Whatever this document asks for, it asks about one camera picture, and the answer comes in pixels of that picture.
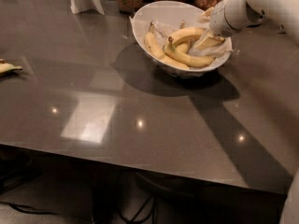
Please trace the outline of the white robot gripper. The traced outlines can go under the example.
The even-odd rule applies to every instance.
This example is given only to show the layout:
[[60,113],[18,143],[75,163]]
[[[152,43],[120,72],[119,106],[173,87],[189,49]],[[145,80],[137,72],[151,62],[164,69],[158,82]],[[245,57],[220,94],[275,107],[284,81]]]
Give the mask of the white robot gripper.
[[199,17],[198,22],[209,22],[210,32],[204,33],[193,45],[203,50],[222,44],[224,37],[231,37],[251,25],[259,25],[263,16],[254,11],[247,0],[222,0],[215,7],[210,7]]

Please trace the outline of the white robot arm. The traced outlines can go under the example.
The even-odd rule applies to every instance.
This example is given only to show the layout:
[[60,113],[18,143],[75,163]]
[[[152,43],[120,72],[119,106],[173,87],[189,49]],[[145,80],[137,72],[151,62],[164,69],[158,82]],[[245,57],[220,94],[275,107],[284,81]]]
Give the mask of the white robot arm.
[[237,79],[261,106],[252,121],[267,132],[262,142],[247,133],[229,154],[250,187],[288,191],[279,224],[298,224],[299,0],[223,0],[209,27],[240,43]]

